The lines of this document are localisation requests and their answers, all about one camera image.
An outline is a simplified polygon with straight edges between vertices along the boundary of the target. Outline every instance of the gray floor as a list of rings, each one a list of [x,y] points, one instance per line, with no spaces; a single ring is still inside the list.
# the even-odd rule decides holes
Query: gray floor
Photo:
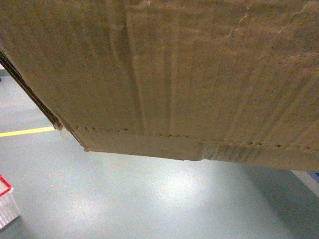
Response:
[[[51,126],[10,77],[0,132]],[[59,132],[0,138],[21,217],[0,239],[315,239],[319,200],[290,171],[84,152]]]

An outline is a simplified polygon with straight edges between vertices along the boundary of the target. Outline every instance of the yellow tape line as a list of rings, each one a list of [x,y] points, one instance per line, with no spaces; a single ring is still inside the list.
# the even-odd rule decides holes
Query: yellow tape line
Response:
[[[51,127],[44,127],[44,128],[33,128],[33,129],[26,129],[26,130],[20,130],[20,131],[0,133],[0,137],[21,135],[21,134],[27,134],[27,133],[48,132],[48,131],[53,131],[53,130],[55,130],[55,128],[52,126]]]

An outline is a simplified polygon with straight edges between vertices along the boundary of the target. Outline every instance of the cardboard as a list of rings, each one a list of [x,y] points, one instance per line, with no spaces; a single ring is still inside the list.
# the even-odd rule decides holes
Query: cardboard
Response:
[[[319,170],[319,2],[0,10],[3,56],[85,150]]]

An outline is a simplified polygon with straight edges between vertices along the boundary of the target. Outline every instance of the cardboard box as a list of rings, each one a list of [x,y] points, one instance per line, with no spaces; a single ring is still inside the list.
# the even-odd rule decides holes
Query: cardboard box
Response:
[[[0,9],[4,66],[85,150],[319,170],[319,2]]]

